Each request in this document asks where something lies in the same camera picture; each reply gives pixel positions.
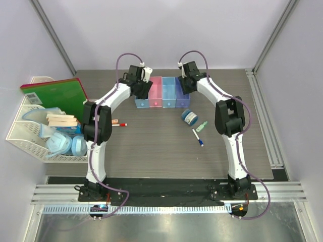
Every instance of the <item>red marker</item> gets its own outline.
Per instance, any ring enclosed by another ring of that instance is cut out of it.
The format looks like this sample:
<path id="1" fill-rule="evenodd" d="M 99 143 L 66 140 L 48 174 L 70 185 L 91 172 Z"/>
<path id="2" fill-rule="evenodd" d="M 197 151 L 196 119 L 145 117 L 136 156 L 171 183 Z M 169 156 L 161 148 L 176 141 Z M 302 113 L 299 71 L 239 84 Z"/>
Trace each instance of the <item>red marker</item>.
<path id="1" fill-rule="evenodd" d="M 127 126 L 127 124 L 118 124 L 118 125 L 112 125 L 112 126 L 121 126 L 121 127 L 125 127 L 125 126 Z"/>

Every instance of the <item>small bottle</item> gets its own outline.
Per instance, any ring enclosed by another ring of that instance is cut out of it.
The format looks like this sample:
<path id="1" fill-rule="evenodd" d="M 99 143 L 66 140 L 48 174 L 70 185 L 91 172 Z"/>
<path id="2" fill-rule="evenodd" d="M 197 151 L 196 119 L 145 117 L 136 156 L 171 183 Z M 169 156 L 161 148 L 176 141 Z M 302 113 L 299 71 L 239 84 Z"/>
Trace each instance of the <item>small bottle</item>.
<path id="1" fill-rule="evenodd" d="M 196 131 L 199 133 L 201 132 L 204 127 L 207 125 L 207 121 L 205 121 L 204 123 L 202 123 L 199 127 L 197 127 Z"/>
<path id="2" fill-rule="evenodd" d="M 193 113 L 191 110 L 186 109 L 181 116 L 182 120 L 188 124 L 188 126 L 192 126 L 198 120 L 198 116 Z"/>

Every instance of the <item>wooden tabletop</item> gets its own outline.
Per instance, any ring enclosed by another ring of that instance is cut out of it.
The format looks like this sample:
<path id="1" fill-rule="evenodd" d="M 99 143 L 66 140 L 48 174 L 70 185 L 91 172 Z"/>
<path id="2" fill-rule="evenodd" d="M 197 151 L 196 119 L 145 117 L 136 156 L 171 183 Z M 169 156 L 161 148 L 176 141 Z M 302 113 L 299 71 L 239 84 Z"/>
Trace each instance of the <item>wooden tabletop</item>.
<path id="1" fill-rule="evenodd" d="M 179 70 L 154 70 L 152 76 L 179 76 Z M 243 135 L 247 168 L 260 178 L 273 178 L 251 89 L 244 70 L 210 70 L 215 83 L 249 104 L 253 125 Z M 116 81 L 114 70 L 78 71 L 89 99 L 105 95 Z M 202 94 L 190 94 L 189 108 L 198 115 L 200 147 L 192 128 L 181 120 L 185 108 L 137 108 L 134 97 L 125 100 L 112 114 L 127 127 L 113 127 L 105 151 L 109 177 L 227 178 L 228 158 L 224 141 L 214 126 L 215 107 Z M 246 123 L 249 122 L 245 110 Z M 85 176 L 86 164 L 49 164 L 47 175 Z"/>

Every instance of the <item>blue face mask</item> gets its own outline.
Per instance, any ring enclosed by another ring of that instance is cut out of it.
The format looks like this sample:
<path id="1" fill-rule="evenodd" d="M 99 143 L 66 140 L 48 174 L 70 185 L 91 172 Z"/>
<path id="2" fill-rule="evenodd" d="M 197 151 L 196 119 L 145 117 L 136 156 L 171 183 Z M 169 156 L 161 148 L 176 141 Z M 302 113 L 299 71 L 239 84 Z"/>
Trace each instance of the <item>blue face mask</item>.
<path id="1" fill-rule="evenodd" d="M 55 155 L 84 156 L 87 151 L 86 142 L 83 136 L 75 136 L 73 139 L 63 133 L 55 132 L 46 142 L 45 147 L 51 154 L 46 158 Z"/>

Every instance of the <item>storage bin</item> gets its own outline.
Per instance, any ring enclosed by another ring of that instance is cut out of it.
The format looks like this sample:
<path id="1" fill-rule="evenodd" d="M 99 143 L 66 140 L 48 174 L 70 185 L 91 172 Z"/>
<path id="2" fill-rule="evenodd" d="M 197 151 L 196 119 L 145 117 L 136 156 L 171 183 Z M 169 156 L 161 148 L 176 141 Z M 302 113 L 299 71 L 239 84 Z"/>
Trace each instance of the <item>storage bin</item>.
<path id="1" fill-rule="evenodd" d="M 51 82 L 54 79 L 50 77 L 33 77 L 31 83 Z M 33 157 L 46 163 L 87 163 L 87 156 L 76 157 L 68 155 L 56 155 L 52 158 L 46 158 L 48 149 L 45 148 L 45 143 L 48 138 L 40 138 L 40 124 L 33 121 L 26 121 L 22 116 L 34 109 L 43 108 L 40 105 L 32 105 L 26 96 L 23 98 L 18 112 L 10 127 L 6 140 L 21 150 L 27 152 Z"/>
<path id="2" fill-rule="evenodd" d="M 148 97 L 146 99 L 139 99 L 138 97 L 135 97 L 135 103 L 138 108 L 149 107 Z"/>
<path id="3" fill-rule="evenodd" d="M 150 77 L 152 86 L 150 88 L 148 99 L 150 107 L 162 107 L 163 106 L 163 78 L 162 77 Z"/>
<path id="4" fill-rule="evenodd" d="M 163 107 L 175 107 L 175 77 L 163 77 Z"/>
<path id="5" fill-rule="evenodd" d="M 176 104 L 175 107 L 188 107 L 190 105 L 190 94 L 183 94 L 183 90 L 178 78 L 175 78 L 176 86 Z"/>

